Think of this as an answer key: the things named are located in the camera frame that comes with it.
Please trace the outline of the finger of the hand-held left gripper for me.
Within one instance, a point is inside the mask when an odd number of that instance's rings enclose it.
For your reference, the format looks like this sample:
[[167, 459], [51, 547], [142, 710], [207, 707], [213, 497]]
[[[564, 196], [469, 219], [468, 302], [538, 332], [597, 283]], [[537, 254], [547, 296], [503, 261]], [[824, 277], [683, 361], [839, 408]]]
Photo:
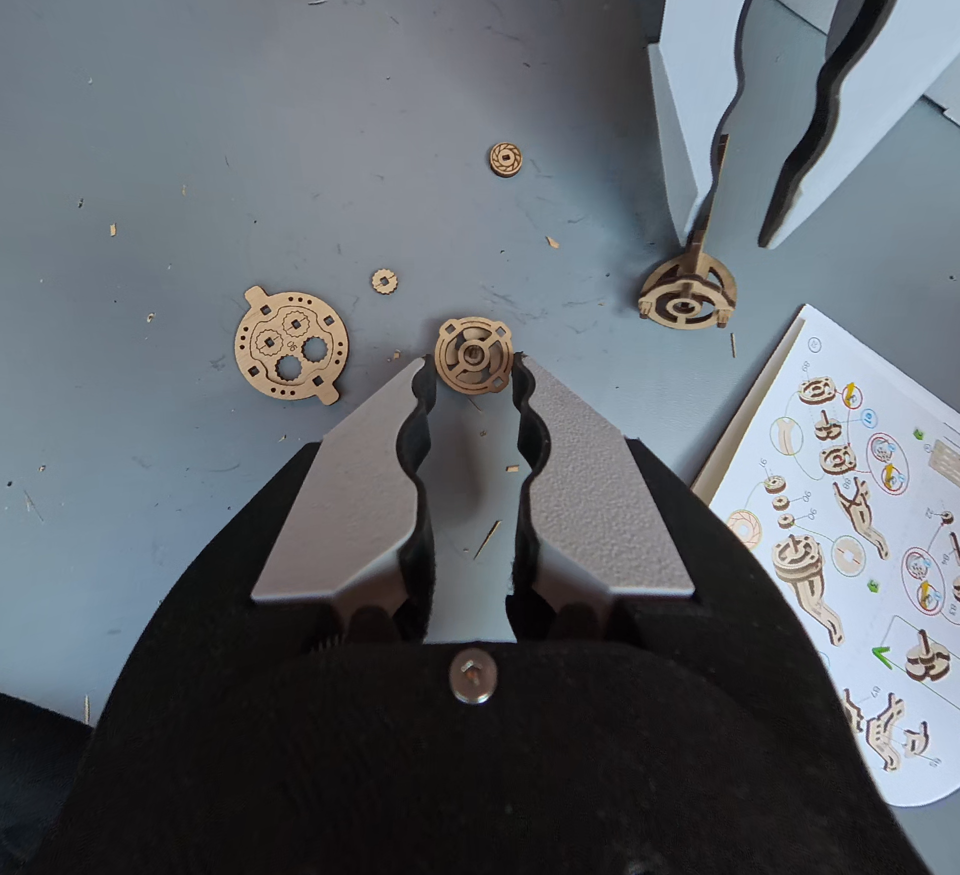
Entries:
[[669, 214], [684, 242], [715, 189], [716, 148], [742, 92], [750, 0], [665, 0], [648, 48]]
[[826, 34], [809, 123], [758, 243], [799, 228], [958, 59], [959, 0], [779, 0]]

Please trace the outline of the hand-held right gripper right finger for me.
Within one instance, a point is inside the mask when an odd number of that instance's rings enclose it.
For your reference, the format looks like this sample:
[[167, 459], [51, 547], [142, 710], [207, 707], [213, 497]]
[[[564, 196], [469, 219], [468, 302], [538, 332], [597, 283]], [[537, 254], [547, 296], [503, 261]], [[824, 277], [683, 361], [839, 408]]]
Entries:
[[687, 599], [694, 583], [623, 433], [530, 355], [511, 370], [519, 495], [510, 611], [610, 613]]

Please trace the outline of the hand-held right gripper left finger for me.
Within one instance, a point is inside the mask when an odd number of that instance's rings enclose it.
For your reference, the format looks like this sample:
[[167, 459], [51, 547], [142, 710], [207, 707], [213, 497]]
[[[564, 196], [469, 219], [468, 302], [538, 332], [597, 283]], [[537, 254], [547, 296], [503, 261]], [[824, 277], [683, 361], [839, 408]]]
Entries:
[[426, 487], [434, 358], [386, 382], [322, 439], [251, 590], [258, 604], [321, 602], [348, 627], [376, 606], [428, 627], [436, 584]]

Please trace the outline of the wooden wheel part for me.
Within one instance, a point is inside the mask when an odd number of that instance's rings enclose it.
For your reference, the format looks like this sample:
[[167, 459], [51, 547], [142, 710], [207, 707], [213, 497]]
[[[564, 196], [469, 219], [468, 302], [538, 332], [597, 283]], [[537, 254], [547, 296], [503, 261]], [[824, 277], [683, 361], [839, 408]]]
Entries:
[[502, 321], [481, 316], [447, 319], [438, 330], [438, 376], [467, 396], [502, 391], [514, 359], [512, 333]]

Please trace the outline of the wooden base with rod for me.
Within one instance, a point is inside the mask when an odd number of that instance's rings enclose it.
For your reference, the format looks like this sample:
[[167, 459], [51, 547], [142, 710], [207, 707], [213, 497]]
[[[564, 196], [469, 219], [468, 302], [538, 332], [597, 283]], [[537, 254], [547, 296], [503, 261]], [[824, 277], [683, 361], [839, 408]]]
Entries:
[[704, 249], [710, 217], [693, 223], [683, 251], [654, 269], [637, 305], [642, 319], [676, 330], [727, 327], [738, 304], [733, 273]]

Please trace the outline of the round wooden plate with holes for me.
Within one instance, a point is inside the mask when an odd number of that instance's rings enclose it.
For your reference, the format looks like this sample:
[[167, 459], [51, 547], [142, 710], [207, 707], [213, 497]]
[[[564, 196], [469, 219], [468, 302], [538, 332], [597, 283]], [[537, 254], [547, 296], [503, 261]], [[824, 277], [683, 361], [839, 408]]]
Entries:
[[248, 311], [234, 340], [244, 378], [270, 398], [291, 402], [315, 397], [326, 406], [340, 395], [336, 381], [350, 351], [347, 327], [323, 299], [305, 292], [245, 292]]

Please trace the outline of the instruction booklet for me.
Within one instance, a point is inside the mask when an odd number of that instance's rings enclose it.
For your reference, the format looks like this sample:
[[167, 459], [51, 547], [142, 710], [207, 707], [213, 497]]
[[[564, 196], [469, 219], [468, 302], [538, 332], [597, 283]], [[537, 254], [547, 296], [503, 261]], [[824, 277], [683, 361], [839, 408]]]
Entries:
[[900, 808], [958, 790], [958, 429], [806, 305], [692, 485], [797, 614]]

